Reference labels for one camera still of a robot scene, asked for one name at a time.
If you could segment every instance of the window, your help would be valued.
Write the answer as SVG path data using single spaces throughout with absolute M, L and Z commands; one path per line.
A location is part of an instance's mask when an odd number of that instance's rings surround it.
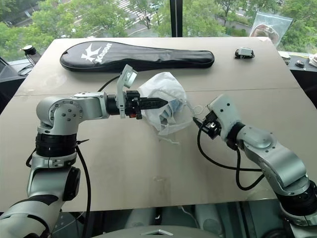
M 0 56 L 23 59 L 25 45 L 42 53 L 57 38 L 171 37 L 175 1 L 2 0 Z M 317 0 L 183 0 L 181 13 L 184 37 L 268 35 L 279 50 L 317 52 Z
M 250 35 L 269 36 L 282 51 L 317 52 L 317 0 L 183 0 L 184 37 Z
M 169 0 L 1 1 L 0 56 L 43 52 L 57 38 L 170 36 Z

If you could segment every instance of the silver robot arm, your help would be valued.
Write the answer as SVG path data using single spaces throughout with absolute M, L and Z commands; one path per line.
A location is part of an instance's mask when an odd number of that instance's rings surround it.
M 238 146 L 261 168 L 295 238 L 311 237 L 303 236 L 306 230 L 317 237 L 316 185 L 309 180 L 303 161 L 281 145 L 272 132 L 243 124 L 228 96 L 218 96 L 207 108 L 210 113 L 205 120 L 194 118 L 195 123 L 212 139 L 220 135 L 230 148 Z
M 129 88 L 136 74 L 126 65 L 117 82 L 117 95 L 84 92 L 69 98 L 47 97 L 39 102 L 36 113 L 40 125 L 32 154 L 28 198 L 0 216 L 0 237 L 46 237 L 53 231 L 63 204 L 78 193 L 80 170 L 72 165 L 77 157 L 76 135 L 81 122 L 107 119 L 110 115 L 141 119 L 141 110 L 167 104 L 159 98 L 140 98 L 138 91 L 123 92 L 122 88 Z

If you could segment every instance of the black racket cover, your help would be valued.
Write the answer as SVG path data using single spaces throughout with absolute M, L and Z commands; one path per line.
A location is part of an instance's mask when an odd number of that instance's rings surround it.
M 136 71 L 161 68 L 207 68 L 214 62 L 210 51 L 159 49 L 111 41 L 89 41 L 75 45 L 60 57 L 71 71 L 122 72 L 126 64 Z

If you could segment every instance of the beige tabletop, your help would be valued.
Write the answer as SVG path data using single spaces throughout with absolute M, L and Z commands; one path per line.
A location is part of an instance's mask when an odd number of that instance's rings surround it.
M 35 146 L 37 103 L 47 95 L 71 96 L 97 91 L 115 76 L 108 73 L 76 73 L 59 63 L 61 53 L 88 39 L 52 42 L 34 70 L 0 116 L 0 211 L 26 198 L 29 168 L 25 160 Z M 209 50 L 215 62 L 207 69 L 172 69 L 193 105 L 206 105 L 221 93 L 230 95 L 243 122 L 272 131 L 306 164 L 317 180 L 317 111 L 267 38 L 116 38 L 105 39 L 139 46 Z M 233 59 L 238 47 L 250 47 L 256 57 Z M 164 70 L 140 72 L 131 89 Z M 115 92 L 110 84 L 107 92 Z M 198 128 L 172 134 L 179 145 L 160 140 L 145 120 L 86 121 L 79 126 L 81 145 L 92 183 L 92 210 L 127 209 L 182 204 L 219 203 L 275 198 L 266 180 L 251 191 L 241 191 L 233 171 L 208 162 L 198 151 Z M 202 147 L 213 159 L 236 165 L 236 155 L 220 138 L 202 136 Z M 242 165 L 256 165 L 242 158 Z M 79 160 L 75 164 L 82 170 Z M 241 173 L 241 183 L 251 184 L 259 173 Z M 82 173 L 78 196 L 65 203 L 64 211 L 83 211 L 86 184 Z

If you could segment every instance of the clear plastic bag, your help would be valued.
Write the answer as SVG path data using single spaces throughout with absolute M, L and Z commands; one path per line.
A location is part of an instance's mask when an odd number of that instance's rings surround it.
M 156 74 L 142 84 L 138 91 L 142 97 L 158 97 L 168 101 L 159 109 L 142 111 L 142 115 L 157 129 L 158 135 L 174 133 L 192 122 L 194 109 L 182 85 L 170 72 Z
M 257 12 L 250 36 L 269 37 L 278 46 L 293 19 L 270 13 Z

